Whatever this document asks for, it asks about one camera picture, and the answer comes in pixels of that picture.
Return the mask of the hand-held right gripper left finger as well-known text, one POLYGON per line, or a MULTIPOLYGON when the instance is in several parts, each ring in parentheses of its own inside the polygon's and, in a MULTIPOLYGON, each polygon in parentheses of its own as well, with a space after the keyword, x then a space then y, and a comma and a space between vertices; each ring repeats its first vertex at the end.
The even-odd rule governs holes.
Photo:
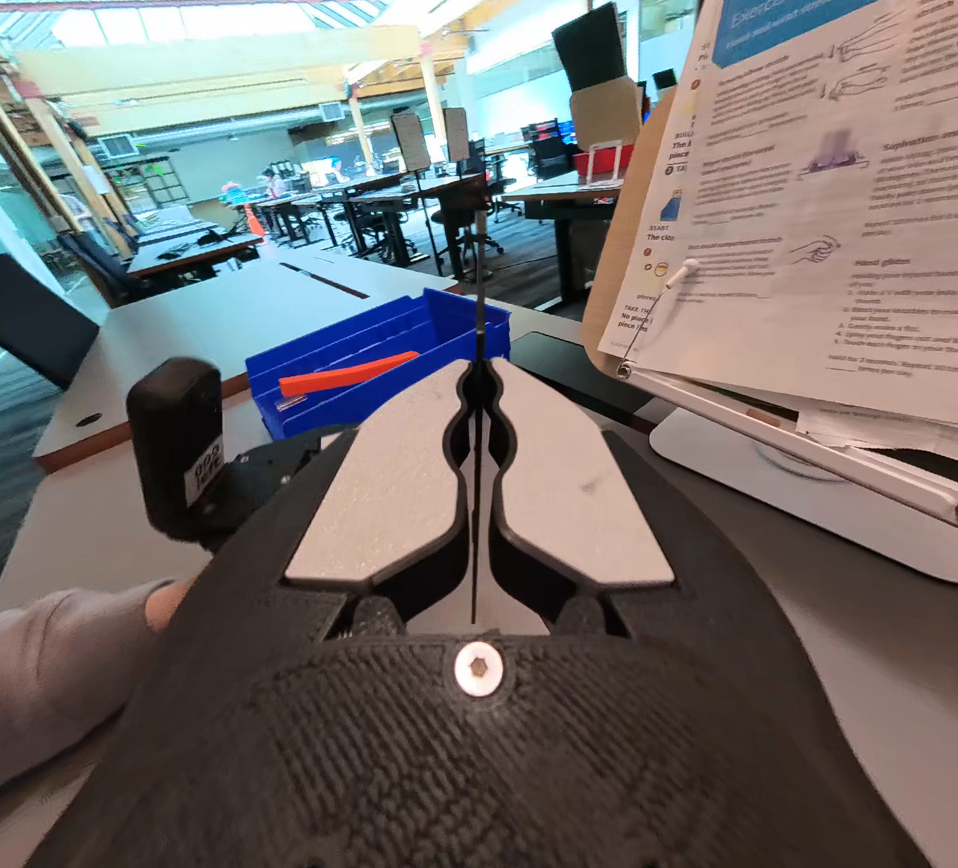
POLYGON ((288 583, 381 595, 404 621, 461 583, 468 507, 452 441, 469 421, 472 370, 455 359, 360 425, 286 566, 288 583))

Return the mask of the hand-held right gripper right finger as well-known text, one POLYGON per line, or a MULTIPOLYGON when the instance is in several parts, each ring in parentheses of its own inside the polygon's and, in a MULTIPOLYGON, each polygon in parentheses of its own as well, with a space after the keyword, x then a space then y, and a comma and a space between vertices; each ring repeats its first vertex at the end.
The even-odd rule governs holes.
POLYGON ((600 426, 506 359, 486 372, 498 586, 547 623, 578 595, 671 586, 673 568, 600 426))

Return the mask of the blue plastic bin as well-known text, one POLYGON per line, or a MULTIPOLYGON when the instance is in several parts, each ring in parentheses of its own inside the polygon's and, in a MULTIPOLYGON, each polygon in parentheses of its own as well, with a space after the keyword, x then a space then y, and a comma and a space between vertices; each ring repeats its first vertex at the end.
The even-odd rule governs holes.
POLYGON ((358 424, 414 383, 450 362, 475 359, 475 303, 451 292, 425 288, 335 322, 246 359, 260 418, 275 440, 305 431, 358 424), (369 382, 307 395, 283 412, 279 380, 416 351, 417 359, 369 382))

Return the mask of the thin black plate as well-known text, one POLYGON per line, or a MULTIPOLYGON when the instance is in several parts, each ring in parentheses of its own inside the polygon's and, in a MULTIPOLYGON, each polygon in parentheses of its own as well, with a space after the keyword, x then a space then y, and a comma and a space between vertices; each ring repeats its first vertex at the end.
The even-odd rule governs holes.
POLYGON ((475 213, 474 221, 474 276, 475 276, 475 359, 472 371, 473 408, 473 502, 471 517, 472 587, 471 624, 477 625, 477 596, 480 556, 480 527, 482 515, 482 463, 484 455, 484 396, 485 396, 485 238, 484 209, 475 213))

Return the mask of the person's left forearm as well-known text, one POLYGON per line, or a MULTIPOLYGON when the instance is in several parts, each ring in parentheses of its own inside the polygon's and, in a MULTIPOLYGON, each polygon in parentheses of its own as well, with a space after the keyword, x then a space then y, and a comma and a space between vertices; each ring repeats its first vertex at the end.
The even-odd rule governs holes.
POLYGON ((1 783, 49 761, 119 712, 163 632, 146 598, 73 588, 1 613, 1 783))

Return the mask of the dark wooden desk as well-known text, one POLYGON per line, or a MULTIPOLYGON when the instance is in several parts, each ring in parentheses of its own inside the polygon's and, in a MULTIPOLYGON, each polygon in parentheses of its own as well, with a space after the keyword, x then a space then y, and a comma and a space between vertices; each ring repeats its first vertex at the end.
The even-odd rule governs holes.
POLYGON ((143 280, 212 270, 231 260, 257 259, 261 243, 262 239, 252 233, 223 236, 211 230, 194 232, 141 245, 126 273, 143 280))

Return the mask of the grey desk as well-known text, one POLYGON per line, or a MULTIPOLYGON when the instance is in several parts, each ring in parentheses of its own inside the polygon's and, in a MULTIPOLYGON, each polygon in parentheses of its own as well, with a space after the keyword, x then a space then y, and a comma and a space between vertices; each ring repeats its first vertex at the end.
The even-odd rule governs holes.
MULTIPOLYGON (((858 760, 935 866, 956 866, 956 587, 678 467, 597 413, 685 493, 773 591, 858 760)), ((2 574, 2 610, 74 587, 185 579, 208 556, 149 525, 130 443, 46 476, 2 574)))

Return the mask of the person's left hand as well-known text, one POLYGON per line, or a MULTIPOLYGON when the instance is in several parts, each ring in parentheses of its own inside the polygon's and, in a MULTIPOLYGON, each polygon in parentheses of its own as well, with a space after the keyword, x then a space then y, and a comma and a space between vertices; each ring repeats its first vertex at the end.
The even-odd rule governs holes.
POLYGON ((174 616, 198 576, 185 580, 167 582, 156 587, 146 598, 144 614, 146 624, 156 633, 161 633, 174 616))

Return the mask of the orange segmented bar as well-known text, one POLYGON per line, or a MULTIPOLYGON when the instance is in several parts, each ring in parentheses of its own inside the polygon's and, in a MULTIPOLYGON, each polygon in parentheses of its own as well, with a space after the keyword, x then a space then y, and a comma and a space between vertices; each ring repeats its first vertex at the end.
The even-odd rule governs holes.
POLYGON ((341 388, 369 382, 381 375, 413 361, 419 357, 416 351, 406 351, 397 355, 350 367, 317 371, 305 375, 283 377, 279 380, 281 395, 286 399, 297 398, 315 393, 329 392, 341 388))

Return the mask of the wooden document stand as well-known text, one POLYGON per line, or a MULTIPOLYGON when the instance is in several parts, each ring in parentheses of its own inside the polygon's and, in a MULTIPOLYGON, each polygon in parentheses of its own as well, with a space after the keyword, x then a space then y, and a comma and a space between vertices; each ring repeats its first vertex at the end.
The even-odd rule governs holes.
POLYGON ((956 583, 956 0, 702 0, 584 321, 654 450, 956 583))
POLYGON ((557 27, 552 37, 571 95, 576 143, 632 146, 641 129, 642 91, 627 72, 623 26, 612 2, 557 27))

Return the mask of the red plastic bin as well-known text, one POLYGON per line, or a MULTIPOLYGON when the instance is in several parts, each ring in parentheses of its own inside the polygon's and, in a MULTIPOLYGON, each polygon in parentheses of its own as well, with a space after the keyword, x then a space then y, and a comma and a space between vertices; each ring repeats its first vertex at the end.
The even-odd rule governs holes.
POLYGON ((612 141, 574 154, 572 162, 576 172, 584 179, 619 179, 628 170, 632 152, 632 143, 620 144, 612 141))

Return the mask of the white instruction sheet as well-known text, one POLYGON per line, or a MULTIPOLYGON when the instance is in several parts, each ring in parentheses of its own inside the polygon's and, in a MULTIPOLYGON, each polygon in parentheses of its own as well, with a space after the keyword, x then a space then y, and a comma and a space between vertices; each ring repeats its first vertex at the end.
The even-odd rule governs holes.
POLYGON ((596 279, 608 304, 598 346, 609 357, 635 357, 653 313, 692 272, 680 218, 691 214, 691 163, 714 76, 713 48, 712 38, 697 42, 669 113, 656 109, 640 134, 596 279))

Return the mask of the exercise sheet with blue banner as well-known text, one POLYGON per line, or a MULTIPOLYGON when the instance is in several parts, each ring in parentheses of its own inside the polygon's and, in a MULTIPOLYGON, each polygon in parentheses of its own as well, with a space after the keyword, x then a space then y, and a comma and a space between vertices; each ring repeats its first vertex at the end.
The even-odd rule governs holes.
POLYGON ((631 350, 707 383, 956 425, 956 0, 713 0, 631 350))

